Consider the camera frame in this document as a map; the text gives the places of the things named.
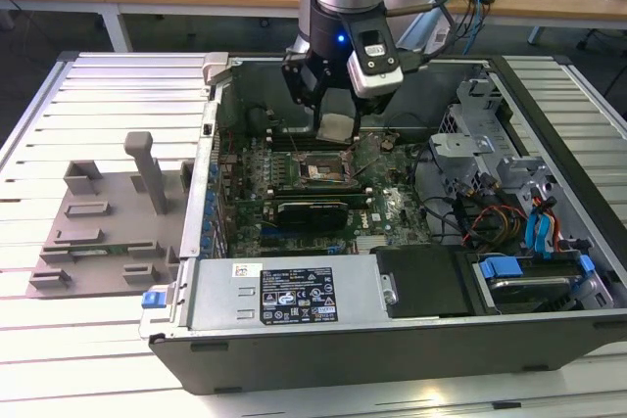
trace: open computer chassis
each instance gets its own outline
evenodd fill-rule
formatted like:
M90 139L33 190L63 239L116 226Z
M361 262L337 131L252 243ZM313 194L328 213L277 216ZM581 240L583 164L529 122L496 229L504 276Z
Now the open computer chassis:
M627 231L543 107L624 128L568 64L434 61L343 147L307 134L280 61L205 73L181 269L142 320L185 390L553 370L627 334ZM517 227L498 244L490 206ZM530 247L531 214L555 236Z

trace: metal case frame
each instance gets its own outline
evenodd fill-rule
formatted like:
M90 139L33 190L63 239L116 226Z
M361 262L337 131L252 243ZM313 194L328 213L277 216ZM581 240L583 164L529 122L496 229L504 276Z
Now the metal case frame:
M246 60L229 61L236 66ZM489 73L514 114L522 117L578 220L590 231L605 269L611 269L615 282L624 288L627 246L621 242L627 238L627 230L506 59L440 61L446 62L478 64ZM213 87L211 103L216 108L228 86L228 78L222 76ZM212 113L208 120L215 119L215 111ZM189 208L194 208L196 198L199 205L204 203L208 165L202 163L209 162L211 137L207 136L206 145L199 144ZM187 259L182 262L176 285L170 287L173 302L169 325L162 324L163 333L152 335L149 342L151 350L192 394L553 370L627 335L627 308L416 318L351 328L316 325L307 329L275 326L271 332L190 330L193 291L202 262L195 257L200 234L196 219L192 216L185 224L181 257Z

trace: power supply label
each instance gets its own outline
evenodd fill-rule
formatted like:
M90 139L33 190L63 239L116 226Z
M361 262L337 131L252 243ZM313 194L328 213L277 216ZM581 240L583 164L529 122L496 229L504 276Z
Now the power supply label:
M265 269L260 280L265 325L337 322L331 268Z

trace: motherboard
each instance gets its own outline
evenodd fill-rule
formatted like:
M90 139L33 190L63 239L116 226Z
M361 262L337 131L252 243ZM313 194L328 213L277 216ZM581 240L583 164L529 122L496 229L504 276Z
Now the motherboard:
M227 133L214 171L214 223L201 251L215 257L367 254L431 240L409 180L422 144L366 132L350 147L316 149L289 136ZM217 247L210 236L217 236Z

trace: floor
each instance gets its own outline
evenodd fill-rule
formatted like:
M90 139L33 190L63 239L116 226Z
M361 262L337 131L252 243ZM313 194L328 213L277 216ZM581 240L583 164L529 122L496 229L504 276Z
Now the floor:
M111 51L107 32L92 14L14 13L15 28L0 31L0 144L10 134L29 100L61 51ZM296 35L295 20L126 16L135 51L279 52ZM604 31L585 51L576 48L586 30L547 28L537 46L526 38L528 27L488 25L472 54L562 55L569 57L590 82L604 92L627 65L627 36ZM459 53L463 43L456 45ZM616 83L609 102L627 113L627 74Z

